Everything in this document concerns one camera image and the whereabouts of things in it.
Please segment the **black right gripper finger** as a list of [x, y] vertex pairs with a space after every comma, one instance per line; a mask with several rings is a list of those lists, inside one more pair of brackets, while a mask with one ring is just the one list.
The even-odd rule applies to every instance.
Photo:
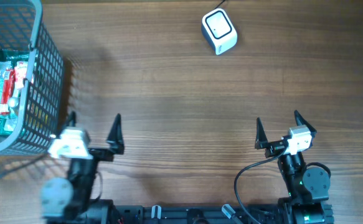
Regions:
[[260, 117], [257, 118], [257, 133], [255, 138], [255, 149], [268, 148], [268, 139], [265, 134], [264, 127]]
[[298, 126], [301, 125], [306, 125], [306, 127], [309, 129], [309, 131], [311, 132], [311, 136], [315, 137], [315, 135], [317, 134], [317, 130], [308, 122], [306, 121], [302, 115], [298, 112], [298, 110], [294, 110], [294, 116], [295, 116], [295, 121], [296, 124]]

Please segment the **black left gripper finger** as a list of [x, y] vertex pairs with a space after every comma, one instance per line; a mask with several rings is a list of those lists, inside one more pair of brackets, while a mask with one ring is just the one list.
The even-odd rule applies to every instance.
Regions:
[[63, 128], [76, 126], [76, 113], [72, 111], [66, 118]]
[[124, 154], [125, 144], [121, 129], [121, 115], [118, 113], [109, 132], [106, 142], [113, 154]]

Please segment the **green 3M sponge package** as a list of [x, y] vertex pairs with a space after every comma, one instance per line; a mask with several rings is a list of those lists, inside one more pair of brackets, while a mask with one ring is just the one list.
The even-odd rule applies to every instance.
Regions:
[[[27, 62], [28, 67], [29, 53], [15, 50], [0, 50], [0, 97], [2, 91], [2, 84], [4, 83], [1, 76], [1, 74], [4, 72], [4, 63], [11, 62], [12, 68], [14, 68], [18, 61]], [[19, 96], [17, 98], [10, 98], [8, 103], [10, 114], [4, 116], [0, 115], [0, 135], [2, 136], [8, 136], [15, 130], [19, 114], [19, 106], [21, 102], [21, 92], [24, 87], [19, 91]]]

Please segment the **red white tube packet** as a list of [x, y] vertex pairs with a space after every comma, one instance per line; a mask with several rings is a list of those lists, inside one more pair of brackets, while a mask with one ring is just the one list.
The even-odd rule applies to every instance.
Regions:
[[3, 84], [0, 97], [0, 115], [9, 115], [9, 100], [18, 97], [19, 91], [24, 87], [24, 79], [27, 73], [27, 62], [18, 61], [12, 68], [11, 62], [4, 63], [4, 72], [1, 74]]

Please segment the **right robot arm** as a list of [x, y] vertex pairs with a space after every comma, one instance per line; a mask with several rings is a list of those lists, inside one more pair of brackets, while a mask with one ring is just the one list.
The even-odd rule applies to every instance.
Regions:
[[280, 198], [285, 223], [334, 223], [329, 199], [331, 171], [322, 163], [304, 161], [303, 152], [313, 146], [317, 130], [298, 111], [296, 126], [278, 141], [269, 141], [257, 118], [255, 149], [263, 149], [267, 159], [276, 159], [289, 196]]

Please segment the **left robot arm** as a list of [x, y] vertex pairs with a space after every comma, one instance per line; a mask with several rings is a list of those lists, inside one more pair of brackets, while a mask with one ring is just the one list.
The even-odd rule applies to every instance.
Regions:
[[41, 188], [42, 216], [47, 223], [124, 223], [112, 200], [98, 195], [92, 198], [100, 162], [113, 162], [116, 154], [123, 154], [125, 143], [121, 130], [121, 115], [117, 114], [106, 142], [108, 147], [90, 147], [90, 137], [83, 128], [76, 127], [76, 113], [72, 112], [48, 153], [55, 159], [69, 159], [66, 177], [48, 180]]

